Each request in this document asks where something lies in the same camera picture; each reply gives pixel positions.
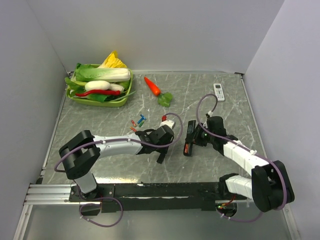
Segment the red battery cluster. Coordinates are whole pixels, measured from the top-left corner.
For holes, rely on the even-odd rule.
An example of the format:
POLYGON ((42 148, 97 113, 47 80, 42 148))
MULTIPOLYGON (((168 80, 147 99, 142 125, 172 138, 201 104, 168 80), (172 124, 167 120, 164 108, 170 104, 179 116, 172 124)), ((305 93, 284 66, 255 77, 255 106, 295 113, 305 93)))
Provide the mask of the red battery cluster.
POLYGON ((184 153, 188 153, 188 151, 189 151, 189 145, 188 144, 186 144, 185 146, 184 146, 184 153))

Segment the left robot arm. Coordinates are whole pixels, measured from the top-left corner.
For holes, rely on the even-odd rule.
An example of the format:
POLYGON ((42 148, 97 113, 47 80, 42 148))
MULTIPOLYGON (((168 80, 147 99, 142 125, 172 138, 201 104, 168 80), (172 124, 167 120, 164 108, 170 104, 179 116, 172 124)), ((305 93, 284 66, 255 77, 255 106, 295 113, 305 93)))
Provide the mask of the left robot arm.
POLYGON ((158 152, 157 162, 162 163, 173 139, 173 127, 164 123, 157 129, 114 137, 92 135, 90 130, 83 130, 58 152, 67 178, 77 184, 82 197, 93 201, 99 195, 99 188, 91 168, 98 159, 158 152))

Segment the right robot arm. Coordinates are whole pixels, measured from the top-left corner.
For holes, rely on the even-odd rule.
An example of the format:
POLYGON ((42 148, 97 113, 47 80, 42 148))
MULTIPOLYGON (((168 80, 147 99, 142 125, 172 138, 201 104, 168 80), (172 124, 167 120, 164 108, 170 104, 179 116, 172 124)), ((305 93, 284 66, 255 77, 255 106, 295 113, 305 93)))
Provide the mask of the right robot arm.
POLYGON ((230 173, 219 179, 218 193, 223 199, 230 199, 234 194, 254 201, 262 212, 278 209, 283 203, 295 200, 295 194, 283 162, 267 162, 245 147, 233 135, 228 135, 224 120, 220 116, 206 115, 204 126, 189 121, 194 130, 187 137, 192 144, 212 147, 222 156, 232 160, 244 169, 249 178, 230 173))

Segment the black remote control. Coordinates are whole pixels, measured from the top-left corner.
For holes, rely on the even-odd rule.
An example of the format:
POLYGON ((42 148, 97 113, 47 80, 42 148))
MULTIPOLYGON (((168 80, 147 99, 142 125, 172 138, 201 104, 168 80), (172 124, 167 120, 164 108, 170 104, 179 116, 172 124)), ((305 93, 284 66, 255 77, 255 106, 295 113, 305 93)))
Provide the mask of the black remote control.
POLYGON ((192 150, 193 150, 192 133, 195 128, 196 128, 196 121, 190 120, 187 125, 186 138, 184 142, 184 148, 185 148, 185 145, 188 144, 188 153, 184 153, 184 148, 183 148, 183 155, 186 157, 190 157, 192 155, 192 150))

